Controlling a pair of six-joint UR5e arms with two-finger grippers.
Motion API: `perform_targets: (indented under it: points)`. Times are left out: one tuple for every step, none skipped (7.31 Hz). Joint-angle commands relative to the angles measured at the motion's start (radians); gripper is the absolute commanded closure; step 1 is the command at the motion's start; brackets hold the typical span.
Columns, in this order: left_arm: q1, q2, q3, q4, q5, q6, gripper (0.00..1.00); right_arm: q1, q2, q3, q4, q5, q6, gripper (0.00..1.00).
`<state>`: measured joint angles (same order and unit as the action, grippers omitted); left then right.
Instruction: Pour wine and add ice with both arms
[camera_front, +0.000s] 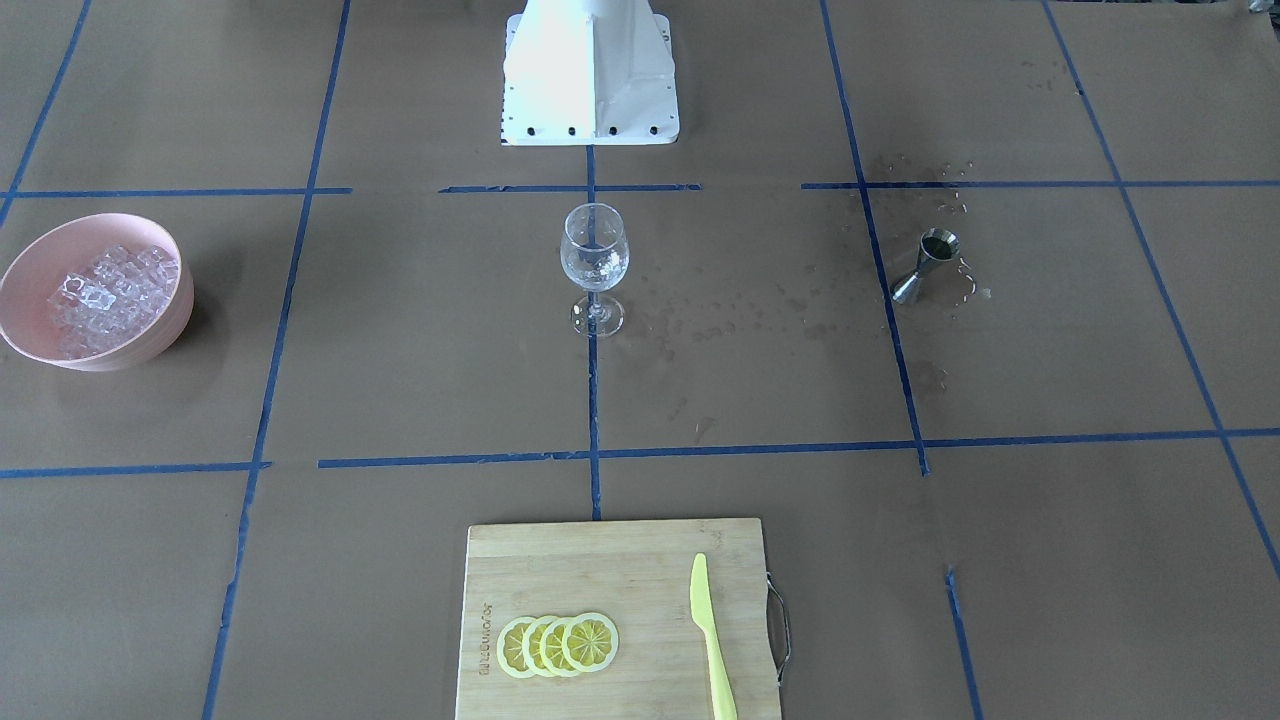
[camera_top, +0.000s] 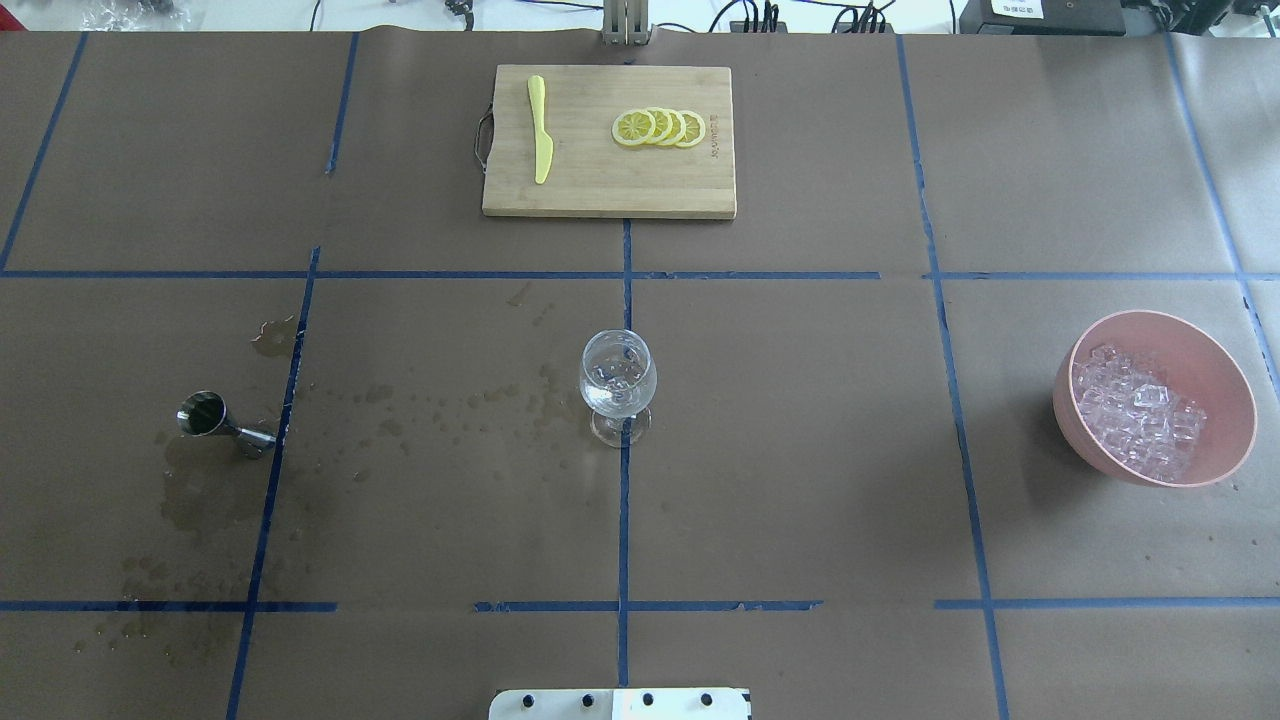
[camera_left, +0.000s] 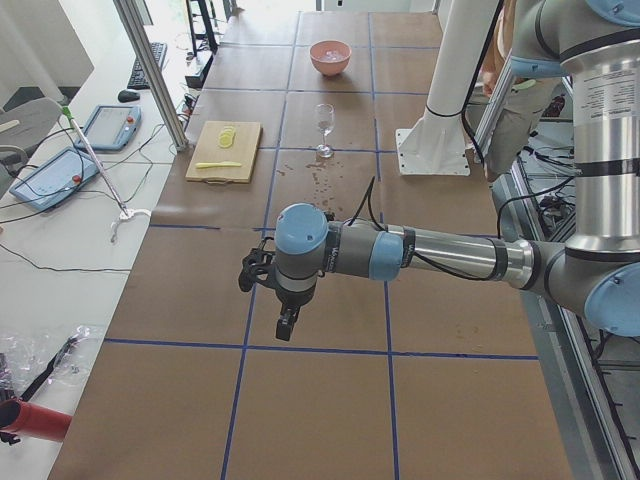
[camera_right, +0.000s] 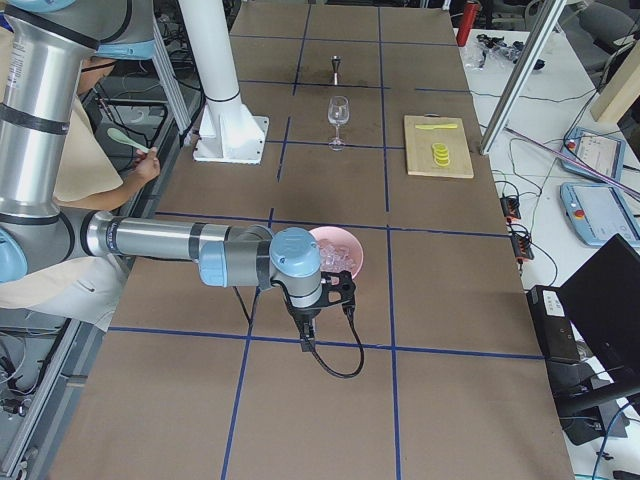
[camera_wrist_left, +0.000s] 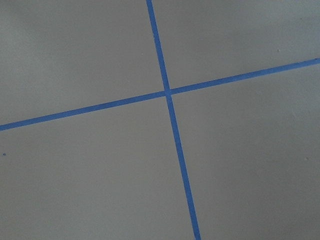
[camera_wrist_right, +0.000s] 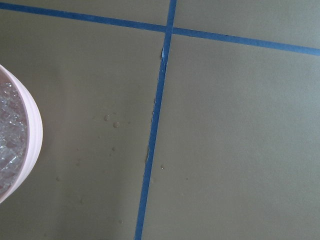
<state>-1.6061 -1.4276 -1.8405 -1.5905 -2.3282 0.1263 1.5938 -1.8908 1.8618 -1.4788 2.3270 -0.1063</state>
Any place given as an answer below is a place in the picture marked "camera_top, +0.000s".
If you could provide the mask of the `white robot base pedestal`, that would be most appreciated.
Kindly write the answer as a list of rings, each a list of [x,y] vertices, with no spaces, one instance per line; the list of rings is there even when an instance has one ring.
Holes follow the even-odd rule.
[[[751,719],[750,691],[732,687],[508,689],[489,719]]]

